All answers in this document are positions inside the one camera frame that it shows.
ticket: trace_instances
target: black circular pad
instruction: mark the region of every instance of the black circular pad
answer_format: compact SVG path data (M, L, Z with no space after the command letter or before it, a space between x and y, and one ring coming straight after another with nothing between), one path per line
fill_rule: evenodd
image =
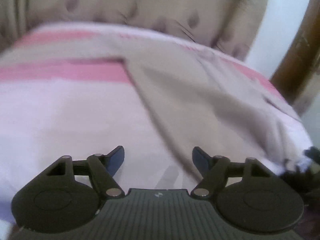
M98 194L80 182L25 187L12 200L18 226L41 233L60 233L89 222L99 208Z
M278 178L252 177L225 187L217 208L239 228L272 233L291 228L301 218L303 201Z

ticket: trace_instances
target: small logo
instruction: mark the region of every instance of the small logo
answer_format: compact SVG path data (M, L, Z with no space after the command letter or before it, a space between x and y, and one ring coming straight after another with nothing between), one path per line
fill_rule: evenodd
M155 194L155 196L156 196L156 197L162 197L163 194L162 194L161 192L158 192L158 193Z

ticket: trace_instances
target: beige upholstered headboard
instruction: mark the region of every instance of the beige upholstered headboard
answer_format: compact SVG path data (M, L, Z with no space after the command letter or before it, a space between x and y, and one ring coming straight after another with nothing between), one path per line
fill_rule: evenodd
M0 49L52 21L149 28L244 59L268 0L0 0Z

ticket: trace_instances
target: ribbed black base plate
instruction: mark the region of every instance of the ribbed black base plate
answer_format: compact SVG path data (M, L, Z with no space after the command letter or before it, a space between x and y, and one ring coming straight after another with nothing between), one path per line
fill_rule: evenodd
M255 235L223 220L208 201L195 200L186 190L131 189L122 199L108 200L88 224L58 234L23 228L14 240L302 240L292 230Z

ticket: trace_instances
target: bedsheet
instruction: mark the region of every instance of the bedsheet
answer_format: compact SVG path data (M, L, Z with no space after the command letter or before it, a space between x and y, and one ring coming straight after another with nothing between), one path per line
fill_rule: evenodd
M116 33L124 39L161 39L190 50L203 47L149 30L72 23L40 27L13 49L100 33ZM215 53L281 97L262 75L232 57ZM60 156L86 159L118 145L124 146L126 157L115 179L125 191L130 187L191 190L197 184L154 127L121 62L62 59L5 65L0 69L0 100L0 219L12 221L9 203L14 194ZM300 122L273 106L270 109L301 152L311 146ZM283 171L267 159L260 161L277 174ZM87 182L86 178L77 179Z

